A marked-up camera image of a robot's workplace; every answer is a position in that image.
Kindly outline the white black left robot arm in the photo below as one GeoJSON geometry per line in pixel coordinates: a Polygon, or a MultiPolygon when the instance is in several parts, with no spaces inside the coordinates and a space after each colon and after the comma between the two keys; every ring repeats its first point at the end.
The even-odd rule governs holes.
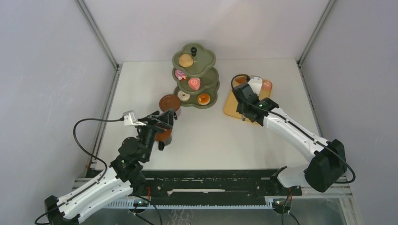
{"type": "Polygon", "coordinates": [[[46,198],[45,213],[34,223],[38,225],[39,220],[46,217],[49,225],[79,225],[123,196],[142,195],[147,188],[146,178],[141,172],[142,164],[149,162],[156,136],[172,130],[175,119],[176,113],[172,108],[164,112],[155,111],[143,118],[137,118],[133,110],[124,112],[117,121],[136,127],[138,134],[122,141],[118,156],[110,164],[89,153],[76,140],[78,147],[101,162],[105,169],[64,196],[46,198]]]}

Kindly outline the pink strawberry cake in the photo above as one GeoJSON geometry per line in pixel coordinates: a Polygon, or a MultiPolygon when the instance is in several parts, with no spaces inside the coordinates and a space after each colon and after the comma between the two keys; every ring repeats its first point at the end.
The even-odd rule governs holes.
{"type": "Polygon", "coordinates": [[[262,82],[262,89],[265,91],[271,91],[273,87],[273,84],[269,80],[263,80],[262,82]]]}

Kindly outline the orange glazed donut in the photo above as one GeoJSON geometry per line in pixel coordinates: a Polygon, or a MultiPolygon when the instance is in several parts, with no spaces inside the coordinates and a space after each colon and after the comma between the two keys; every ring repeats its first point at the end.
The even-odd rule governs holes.
{"type": "Polygon", "coordinates": [[[211,97],[208,93],[201,93],[197,97],[197,102],[200,105],[208,105],[211,100],[211,97]]]}

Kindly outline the white glazed donut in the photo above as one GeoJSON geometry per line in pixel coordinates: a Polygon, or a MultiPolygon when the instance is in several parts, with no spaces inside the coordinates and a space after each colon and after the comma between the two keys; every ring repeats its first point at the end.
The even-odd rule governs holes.
{"type": "Polygon", "coordinates": [[[190,94],[187,94],[187,93],[183,92],[182,90],[178,91],[177,96],[181,102],[187,102],[191,98],[190,94]]]}

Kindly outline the purple swirl cake slice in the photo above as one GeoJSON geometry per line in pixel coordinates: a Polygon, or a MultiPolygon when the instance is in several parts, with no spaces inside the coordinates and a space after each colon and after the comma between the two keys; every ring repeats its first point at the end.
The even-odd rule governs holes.
{"type": "Polygon", "coordinates": [[[183,71],[178,70],[178,69],[175,70],[174,76],[176,77],[176,79],[178,79],[180,81],[187,79],[187,75],[183,71]]]}

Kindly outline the yellow serving tray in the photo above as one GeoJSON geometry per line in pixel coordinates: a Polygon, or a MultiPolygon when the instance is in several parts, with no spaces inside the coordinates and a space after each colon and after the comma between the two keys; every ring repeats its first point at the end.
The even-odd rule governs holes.
{"type": "MultiPolygon", "coordinates": [[[[237,77],[240,77],[240,76],[247,77],[247,82],[252,77],[252,76],[249,76],[249,75],[246,75],[246,74],[236,75],[232,79],[232,86],[234,88],[239,86],[239,85],[241,85],[241,84],[238,84],[238,83],[236,83],[234,81],[237,77]]],[[[265,91],[265,90],[262,89],[261,92],[260,92],[260,95],[257,96],[257,97],[258,97],[259,100],[263,100],[264,98],[270,98],[271,97],[271,92],[272,92],[272,90],[271,91],[265,91]]],[[[224,113],[227,116],[230,116],[230,117],[233,117],[233,118],[236,118],[236,119],[241,119],[242,115],[239,112],[237,112],[237,107],[238,107],[238,101],[236,100],[235,95],[233,94],[233,92],[230,91],[230,93],[229,93],[229,95],[227,97],[227,101],[226,101],[226,104],[224,106],[224,110],[223,111],[224,111],[224,113]]]]}

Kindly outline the green three-tier dessert stand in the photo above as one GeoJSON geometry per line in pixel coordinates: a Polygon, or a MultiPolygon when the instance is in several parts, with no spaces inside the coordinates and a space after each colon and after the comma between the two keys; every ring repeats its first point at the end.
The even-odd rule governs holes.
{"type": "Polygon", "coordinates": [[[205,48],[199,43],[188,43],[182,47],[182,49],[176,52],[172,58],[173,70],[172,77],[177,83],[177,87],[174,90],[174,94],[177,95],[178,91],[190,94],[191,98],[187,102],[181,102],[183,107],[195,107],[198,109],[207,109],[212,107],[217,99],[217,91],[220,87],[219,73],[214,67],[216,63],[215,53],[205,48]],[[178,64],[178,58],[182,54],[189,54],[193,57],[194,63],[192,66],[183,68],[178,64]],[[175,70],[181,70],[187,75],[187,79],[180,81],[174,76],[175,70]],[[190,78],[199,78],[201,81],[200,89],[197,91],[192,90],[188,86],[188,80],[190,78]],[[200,105],[197,102],[197,97],[201,93],[208,93],[211,100],[208,105],[200,105]]]}

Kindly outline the pink swirl cake slice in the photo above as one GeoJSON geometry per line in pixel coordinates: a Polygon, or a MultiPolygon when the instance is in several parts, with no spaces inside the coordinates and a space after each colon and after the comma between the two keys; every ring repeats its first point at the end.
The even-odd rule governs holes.
{"type": "Polygon", "coordinates": [[[201,86],[201,81],[199,78],[190,78],[188,80],[188,86],[194,91],[197,91],[200,89],[201,86]]]}

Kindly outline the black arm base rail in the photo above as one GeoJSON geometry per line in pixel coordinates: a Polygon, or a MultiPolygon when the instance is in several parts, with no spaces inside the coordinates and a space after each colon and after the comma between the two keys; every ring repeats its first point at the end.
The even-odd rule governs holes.
{"type": "Polygon", "coordinates": [[[276,169],[146,170],[146,183],[130,196],[148,198],[156,206],[265,206],[266,198],[303,194],[301,187],[276,182],[276,169]]]}

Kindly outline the brown croissant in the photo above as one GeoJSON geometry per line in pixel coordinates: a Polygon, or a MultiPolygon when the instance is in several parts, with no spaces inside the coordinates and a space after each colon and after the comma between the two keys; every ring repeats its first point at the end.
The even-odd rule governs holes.
{"type": "Polygon", "coordinates": [[[246,82],[247,82],[247,77],[245,77],[245,76],[240,76],[240,77],[237,77],[234,81],[235,81],[236,83],[238,83],[238,84],[246,83],[246,82]]]}

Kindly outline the beige round cookie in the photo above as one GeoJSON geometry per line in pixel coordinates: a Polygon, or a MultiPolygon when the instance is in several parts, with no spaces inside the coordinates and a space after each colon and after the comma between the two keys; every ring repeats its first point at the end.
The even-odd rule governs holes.
{"type": "Polygon", "coordinates": [[[189,54],[182,54],[179,58],[178,58],[178,64],[183,67],[183,68],[188,68],[190,66],[192,66],[194,63],[194,59],[191,55],[189,54]]]}

